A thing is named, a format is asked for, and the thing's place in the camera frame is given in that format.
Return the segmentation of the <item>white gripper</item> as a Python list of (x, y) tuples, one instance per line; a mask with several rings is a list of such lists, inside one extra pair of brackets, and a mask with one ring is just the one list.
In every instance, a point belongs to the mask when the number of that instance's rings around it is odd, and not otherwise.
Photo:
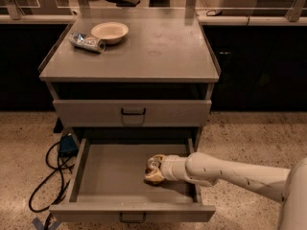
[(145, 173), (145, 181), (154, 185), (162, 183), (165, 179), (169, 181), (178, 181), (188, 179), (185, 168), (186, 157), (179, 157), (177, 155), (156, 154), (152, 160), (162, 161), (160, 164), (160, 171), (150, 171)]

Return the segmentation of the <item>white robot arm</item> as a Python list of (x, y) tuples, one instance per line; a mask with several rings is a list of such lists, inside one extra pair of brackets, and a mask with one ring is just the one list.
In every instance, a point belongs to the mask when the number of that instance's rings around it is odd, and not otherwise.
[(226, 161), (205, 153), (187, 157), (158, 154), (147, 162), (145, 179), (186, 181), (204, 187), (218, 180), (254, 192), (281, 204), (278, 230), (307, 230), (307, 159), (292, 169)]

